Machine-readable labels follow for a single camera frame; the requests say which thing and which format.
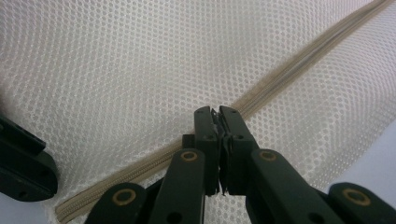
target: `beige zipper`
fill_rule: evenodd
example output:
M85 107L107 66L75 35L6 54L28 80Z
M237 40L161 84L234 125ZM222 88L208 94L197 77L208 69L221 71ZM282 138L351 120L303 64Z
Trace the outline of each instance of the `beige zipper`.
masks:
M377 12L392 3L393 0L374 1L336 23L313 44L303 49L284 66L276 69L262 79L248 93L238 99L232 107L237 109L244 119L250 118L274 96L299 77L315 62L327 54L335 45L348 37L354 30L370 20ZM55 214L61 223L67 223L75 217L89 213L102 194L114 185L122 182L138 183L165 168L175 152L181 149L181 140L136 162L114 175L98 182L56 206Z

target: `zipper teeth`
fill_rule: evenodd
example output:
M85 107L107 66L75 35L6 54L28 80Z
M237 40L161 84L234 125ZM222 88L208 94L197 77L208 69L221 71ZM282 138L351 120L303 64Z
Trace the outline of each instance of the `zipper teeth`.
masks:
M288 86L295 78L299 77L303 71L323 57L333 46L347 37L365 21L369 20L377 11L383 9L393 1L394 0L374 1L347 16L315 40L312 46L306 48L302 53L294 57L293 60L286 63L286 66L266 76L247 94L238 99L232 107L239 110L244 119L250 118L279 91ZM93 206L92 203L98 200L107 189L122 182L132 182L138 177L144 176L146 173L154 170L156 167L170 162L173 154L180 149L181 142L177 141L173 145L160 150L160 153L157 152L152 154L138 167L131 165L115 173L113 177L119 175L116 178L111 179L110 177L110 179L103 180L102 187L95 189L94 187L97 186L96 184L82 191L80 194L56 207L55 213L58 220L62 223L66 223L76 217L73 215L78 210L84 207L86 208L87 206L90 206L87 209L91 209Z

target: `white mesh fabric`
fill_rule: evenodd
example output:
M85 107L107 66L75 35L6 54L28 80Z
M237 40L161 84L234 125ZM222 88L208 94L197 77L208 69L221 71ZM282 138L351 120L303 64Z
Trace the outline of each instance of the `white mesh fabric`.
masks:
M247 122L260 147L282 153L317 189L325 189L396 118L394 15L396 4ZM245 198L209 198L205 218L205 223L249 223Z
M46 150L57 162L60 188L55 198L46 202L49 219L55 221L54 205L191 130L192 112L196 108L229 105L319 34L366 3L341 0L2 2L0 112L45 140ZM385 35L374 37L385 38ZM350 49L354 49L353 44L352 41ZM370 57L382 55L377 47L373 46ZM369 58L364 59L362 65L370 62ZM383 71L380 75L387 76L392 68L394 72L391 65L383 63L381 69L385 70L380 70ZM347 69L347 65L343 70L322 66L321 70L317 67L310 70L319 69L319 77L311 77L311 84L307 80L305 87L294 87L302 103L308 104L311 100L308 93L314 86L320 89L322 78L333 80L332 72L349 75L355 71ZM375 93L376 98L357 93L342 95L345 105L336 105L334 114L328 116L320 115L321 111L330 113L328 107L307 105L306 108L316 110L312 112L315 116L306 118L307 109L300 108L304 104L297 104L299 101L293 93L283 96L285 99L280 96L283 100L274 100L264 108L265 114L261 112L250 121L252 131L261 146L280 150L305 177L317 187L323 187L352 162L351 158L367 148L371 137L393 116L381 111L378 116L382 119L378 119L373 114L374 104L391 105L389 98L394 96L388 92L393 90L390 80L381 81L376 76L375 73L372 77L377 83L373 85L380 89ZM354 78L350 80L361 83ZM339 77L333 81L323 85L338 85L349 79ZM354 90L353 83L348 85L351 85L348 89ZM325 91L314 100L337 102L340 97L337 94L346 91L339 88L339 91ZM335 100L327 93L333 94ZM351 97L361 105L350 103ZM355 121L360 114L367 117ZM358 131L365 118L372 119L372 123L361 138ZM350 121L354 125L350 129L354 140L350 142L343 138L345 129L335 125L347 120L354 120ZM319 145L318 152L311 146L307 149L309 161L297 162L293 155L307 145L301 145L300 151L290 146L296 144L296 136L312 137L309 128L317 125L322 133L320 136L315 133L317 138L311 142L313 146ZM336 146L354 148L349 146L356 143L360 143L358 150L345 152L348 160L336 157L339 153ZM330 167L336 170L324 172ZM219 219L211 220L220 222L227 214L232 217L232 208L238 206L241 204L217 210L213 214ZM209 204L207 209L210 212L213 206Z

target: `gray surface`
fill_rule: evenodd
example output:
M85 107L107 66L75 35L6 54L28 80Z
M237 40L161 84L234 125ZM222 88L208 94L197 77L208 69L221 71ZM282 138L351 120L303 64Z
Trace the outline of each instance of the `gray surface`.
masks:
M366 187L396 207L396 120L372 147L337 182L351 182ZM0 194L1 224L47 223L39 203L20 203Z

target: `white mesh bag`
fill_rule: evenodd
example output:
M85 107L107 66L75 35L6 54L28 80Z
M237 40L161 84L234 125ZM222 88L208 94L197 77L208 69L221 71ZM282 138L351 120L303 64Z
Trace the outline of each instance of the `white mesh bag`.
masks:
M243 108L361 8L373 13L246 115L259 145L318 189L396 118L395 4L4 0L0 113L46 141L57 163L49 222L82 223L98 189L177 148L195 109ZM165 166L126 180L147 185ZM244 207L243 197L208 198L205 223L248 223Z

